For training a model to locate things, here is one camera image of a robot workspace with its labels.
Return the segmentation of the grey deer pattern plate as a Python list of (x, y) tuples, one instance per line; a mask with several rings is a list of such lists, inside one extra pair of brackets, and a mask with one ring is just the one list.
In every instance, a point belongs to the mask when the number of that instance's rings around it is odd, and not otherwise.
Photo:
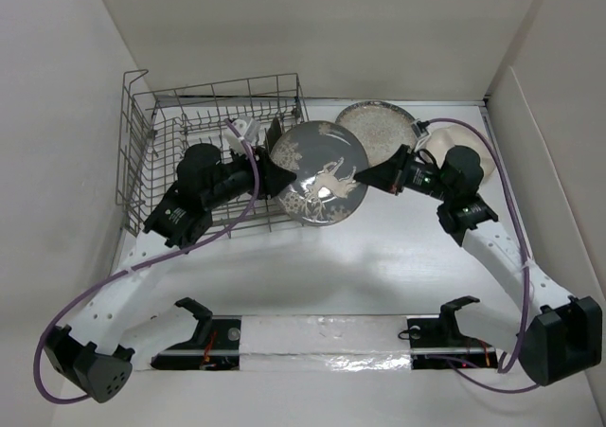
[(330, 226), (362, 204), (367, 187), (355, 175), (369, 168), (367, 155), (349, 130), (325, 120), (307, 121), (282, 135), (272, 161), (296, 175), (276, 197), (276, 204), (303, 225)]

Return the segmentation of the cream plate brown rim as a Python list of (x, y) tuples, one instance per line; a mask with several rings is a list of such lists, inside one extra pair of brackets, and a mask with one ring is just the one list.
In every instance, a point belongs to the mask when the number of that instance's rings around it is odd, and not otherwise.
[(276, 142), (283, 135), (282, 131), (282, 121), (276, 116), (270, 125), (270, 127), (265, 132), (265, 148), (268, 152), (271, 152), (273, 147), (276, 145)]

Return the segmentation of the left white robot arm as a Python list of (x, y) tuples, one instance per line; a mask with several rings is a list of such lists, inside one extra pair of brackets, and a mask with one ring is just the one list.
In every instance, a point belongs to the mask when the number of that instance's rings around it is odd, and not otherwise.
[(223, 231), (206, 233), (214, 209), (243, 193), (253, 201), (274, 198), (295, 178), (293, 169), (276, 164), (264, 148), (248, 147), (224, 163), (213, 145), (190, 147), (119, 271), (68, 304), (68, 311), (82, 308), (65, 325), (51, 321), (34, 360), (47, 357), (86, 399), (104, 403), (119, 393), (134, 369), (161, 351), (212, 342), (213, 313), (190, 297), (137, 327), (130, 321), (170, 262), (224, 236)]

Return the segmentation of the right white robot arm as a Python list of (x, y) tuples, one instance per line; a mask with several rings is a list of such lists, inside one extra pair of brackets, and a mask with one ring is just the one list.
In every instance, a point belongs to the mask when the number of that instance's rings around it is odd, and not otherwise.
[(560, 286), (513, 239), (478, 193), (484, 171), (479, 154), (450, 148), (443, 163), (420, 162), (402, 145), (387, 161), (356, 174), (356, 181), (397, 195), (409, 188), (439, 200), (439, 224), (479, 261), (520, 311), (508, 317), (473, 296), (440, 308), (437, 333), (449, 345), (470, 337), (505, 352), (500, 366), (518, 363), (539, 386), (548, 386), (599, 365), (602, 319), (599, 304)]

